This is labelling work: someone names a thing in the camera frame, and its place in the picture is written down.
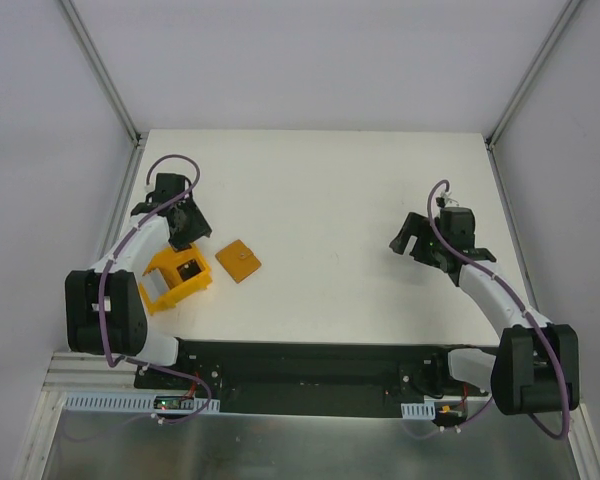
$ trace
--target yellow box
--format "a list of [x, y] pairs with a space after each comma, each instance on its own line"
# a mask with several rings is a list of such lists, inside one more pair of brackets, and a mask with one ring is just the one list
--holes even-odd
[[160, 270], [169, 287], [167, 293], [153, 303], [142, 284], [138, 285], [140, 296], [151, 315], [175, 307], [180, 300], [206, 289], [211, 283], [211, 267], [194, 244], [181, 252], [167, 247], [156, 253], [144, 275], [156, 269]]

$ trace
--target white enclosure wall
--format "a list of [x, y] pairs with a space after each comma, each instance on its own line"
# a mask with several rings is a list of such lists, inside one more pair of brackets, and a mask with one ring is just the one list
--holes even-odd
[[130, 151], [58, 6], [0, 0], [0, 479], [66, 348], [64, 277], [92, 260]]
[[585, 2], [496, 159], [539, 306], [578, 332], [600, 440], [600, 0]]
[[140, 131], [490, 133], [565, 0], [76, 0]]

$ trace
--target orange block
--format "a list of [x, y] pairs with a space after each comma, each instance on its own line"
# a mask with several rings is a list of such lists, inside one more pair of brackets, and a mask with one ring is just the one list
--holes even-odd
[[260, 260], [242, 240], [236, 240], [224, 247], [216, 253], [216, 258], [236, 283], [240, 283], [262, 266]]

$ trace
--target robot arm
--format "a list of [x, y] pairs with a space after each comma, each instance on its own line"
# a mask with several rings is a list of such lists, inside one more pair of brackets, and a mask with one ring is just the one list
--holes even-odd
[[[467, 208], [448, 207], [438, 199], [440, 216], [435, 219], [442, 237], [454, 249], [503, 279], [495, 257], [475, 247], [475, 217]], [[500, 336], [497, 354], [478, 348], [458, 348], [448, 354], [449, 375], [491, 392], [499, 410], [506, 415], [561, 410], [560, 392], [547, 352], [536, 331], [511, 295], [495, 277], [452, 255], [434, 234], [429, 220], [411, 212], [391, 249], [404, 254], [411, 237], [416, 242], [410, 255], [419, 263], [439, 268], [469, 295]], [[569, 394], [569, 408], [578, 406], [578, 339], [568, 325], [553, 325], [546, 317], [527, 308], [549, 340], [560, 361]]]
[[181, 251], [211, 228], [193, 198], [185, 197], [138, 228], [147, 215], [185, 190], [182, 175], [158, 174], [156, 188], [146, 201], [136, 205], [122, 238], [107, 254], [88, 270], [74, 270], [65, 281], [67, 337], [73, 351], [102, 355], [104, 353], [99, 325], [98, 286], [107, 262], [115, 263], [105, 279], [105, 315], [111, 351], [154, 365], [173, 365], [178, 355], [178, 340], [158, 332], [147, 318], [138, 285], [142, 284], [153, 301], [169, 287], [159, 270], [145, 270], [154, 255], [165, 248]]

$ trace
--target white table surface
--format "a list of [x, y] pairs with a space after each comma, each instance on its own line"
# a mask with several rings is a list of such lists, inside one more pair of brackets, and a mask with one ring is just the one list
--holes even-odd
[[[407, 214], [426, 212], [441, 178], [476, 215], [476, 245], [523, 281], [483, 139], [478, 134], [153, 130], [128, 212], [153, 162], [195, 159], [194, 198], [213, 229], [197, 242], [213, 283], [153, 316], [185, 339], [495, 345], [495, 331], [442, 272], [389, 242]], [[194, 177], [168, 160], [156, 172]], [[215, 259], [241, 239], [262, 267], [234, 283]]]

